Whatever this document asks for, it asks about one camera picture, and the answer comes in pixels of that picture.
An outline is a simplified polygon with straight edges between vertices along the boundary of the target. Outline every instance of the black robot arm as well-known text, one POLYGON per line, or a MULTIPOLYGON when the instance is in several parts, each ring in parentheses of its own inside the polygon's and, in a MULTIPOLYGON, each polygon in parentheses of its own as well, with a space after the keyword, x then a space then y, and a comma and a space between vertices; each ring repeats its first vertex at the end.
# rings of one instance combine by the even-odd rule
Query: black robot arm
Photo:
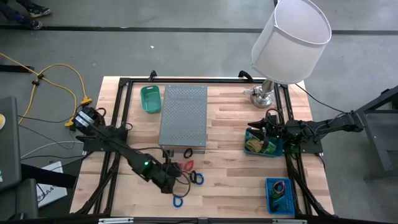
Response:
POLYGON ((249 126, 257 128, 259 135, 266 137, 282 138, 285 146, 298 146, 303 141, 318 142, 326 134, 335 131, 361 132, 364 125, 359 115, 353 111, 341 113, 333 119, 324 121, 298 121, 289 120, 286 124, 279 124, 276 115, 269 113, 260 121, 248 123, 249 126))
POLYGON ((167 173, 167 166, 160 163, 150 154, 144 154, 129 147, 121 140, 124 130, 113 126, 105 126, 104 119, 94 108, 82 109, 73 120, 77 130, 84 136, 77 138, 84 143, 95 142, 103 151, 118 152, 127 159, 132 171, 145 181, 152 181, 164 194, 172 194, 176 175, 167 173))

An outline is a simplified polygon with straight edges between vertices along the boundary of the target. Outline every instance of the paper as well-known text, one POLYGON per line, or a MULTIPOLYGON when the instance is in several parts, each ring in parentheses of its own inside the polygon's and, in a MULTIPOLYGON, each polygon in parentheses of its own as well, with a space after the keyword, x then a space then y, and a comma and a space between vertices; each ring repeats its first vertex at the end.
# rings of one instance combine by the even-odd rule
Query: paper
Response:
MULTIPOLYGON (((52 170, 54 172, 63 173, 61 166, 62 166, 61 162, 58 161, 58 162, 54 162, 53 164, 50 164, 48 166, 45 166, 42 169, 52 170)), ((41 189, 44 192, 44 194, 43 194, 41 189, 39 187, 36 187, 37 201, 39 203, 39 208, 68 195, 67 189, 65 187, 57 187, 57 186, 51 186, 51 185, 47 185, 47 184, 39 184, 39 186, 41 187, 41 189)))

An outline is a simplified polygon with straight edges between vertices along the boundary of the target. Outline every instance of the butcher block tabletop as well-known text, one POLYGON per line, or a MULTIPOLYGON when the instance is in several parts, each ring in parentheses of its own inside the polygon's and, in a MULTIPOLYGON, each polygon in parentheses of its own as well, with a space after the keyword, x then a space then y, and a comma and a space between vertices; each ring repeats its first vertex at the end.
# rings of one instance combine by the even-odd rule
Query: butcher block tabletop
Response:
MULTIPOLYGON (((119 79, 120 77, 104 77, 99 92, 96 107, 106 109, 107 124, 111 122, 119 79)), ((285 158, 284 156, 277 158, 253 156, 243 152, 248 122, 259 121, 266 111, 266 109, 253 106, 250 97, 243 95, 243 91, 250 89, 253 84, 135 83, 127 117, 127 122, 132 124, 127 138, 127 143, 131 147, 158 146, 161 113, 148 114, 141 105, 140 90, 149 85, 159 87, 162 102, 166 85, 208 86, 205 153, 194 154, 190 158, 194 160, 194 169, 205 177, 205 182, 203 185, 192 184, 189 194, 183 199, 182 207, 175 208, 171 194, 162 194, 156 185, 142 180, 122 157, 111 215, 114 217, 275 217, 267 211, 264 183, 268 177, 287 177, 285 158)), ((125 92, 126 88, 121 100, 118 124, 123 112, 125 92)), ((304 121, 312 120, 305 92, 295 85, 289 86, 289 92, 294 118, 304 121)), ((285 99, 282 92, 281 100, 285 111, 285 99)), ((270 108, 276 108, 275 102, 270 108)), ((164 161, 160 150, 146 150, 145 152, 152 154, 160 162, 164 161)), ((103 157, 103 152, 94 152, 82 162, 71 212, 81 208, 97 187, 103 157)), ((181 153, 175 153, 172 160, 187 161, 181 153)), ((308 188, 323 207, 333 213, 326 175, 320 158, 313 154, 302 154, 302 160, 308 188)), ((298 186, 296 188, 300 209, 304 212, 303 195, 300 188, 298 186)), ((186 190, 186 185, 176 182, 174 187, 176 194, 183 194, 186 190)), ((104 209, 106 205, 107 195, 108 187, 104 191, 101 209, 104 209)))

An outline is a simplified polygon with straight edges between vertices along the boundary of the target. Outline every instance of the silver lamp base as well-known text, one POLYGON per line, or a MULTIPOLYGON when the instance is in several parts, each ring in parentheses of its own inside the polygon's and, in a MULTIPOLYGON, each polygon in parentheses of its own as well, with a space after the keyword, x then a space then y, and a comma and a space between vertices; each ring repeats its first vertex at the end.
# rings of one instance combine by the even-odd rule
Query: silver lamp base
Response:
POLYGON ((261 86, 254 86, 250 90, 245 90, 243 94, 250 95, 250 100, 255 107, 267 108, 274 99, 274 83, 266 80, 261 86))

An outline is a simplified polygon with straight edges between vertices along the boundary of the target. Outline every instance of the concrete floor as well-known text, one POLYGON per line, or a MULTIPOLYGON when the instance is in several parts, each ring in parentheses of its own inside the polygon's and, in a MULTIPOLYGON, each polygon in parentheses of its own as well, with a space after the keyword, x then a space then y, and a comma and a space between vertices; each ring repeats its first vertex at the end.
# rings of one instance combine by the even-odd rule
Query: concrete floor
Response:
MULTIPOLYGON (((136 26, 136 27, 220 27, 262 28, 272 13, 272 1, 263 0, 37 0, 53 9, 47 25, 136 26)), ((395 0, 316 0, 333 29, 397 30, 398 2, 395 0)), ((53 63, 68 63, 83 76, 87 94, 97 100, 105 75, 235 77, 240 70, 257 76, 250 67, 251 48, 259 34, 157 33, 157 32, 56 32, 0 31, 0 52, 34 66, 36 70, 53 63)), ((397 36, 335 35, 327 46, 307 90, 324 103, 341 110, 355 110, 386 88, 398 85, 397 36)), ((0 64, 11 62, 0 58, 0 64)), ((29 102, 33 75, 0 73, 0 97, 14 95, 19 114, 29 102)), ((66 68, 47 72, 49 79, 71 88, 82 98, 77 76, 66 68)), ((314 120, 336 115, 310 100, 314 120)), ((71 115, 72 97, 46 83, 36 94, 31 117, 60 120, 71 115)), ((71 139, 63 124, 25 120, 30 127, 57 141, 71 139)), ((50 143, 20 129, 21 154, 50 143)), ((333 133, 322 140, 326 174, 335 213, 344 218, 398 222, 398 181, 365 184, 363 175, 381 169, 377 154, 364 133, 333 133)), ((65 150, 48 147, 34 155, 81 154, 81 144, 65 150)), ((42 167, 51 158, 35 158, 27 164, 42 167)), ((71 174, 78 166, 68 166, 71 174)), ((65 207, 67 199, 60 208, 65 207)), ((49 214, 52 208, 46 208, 49 214)))

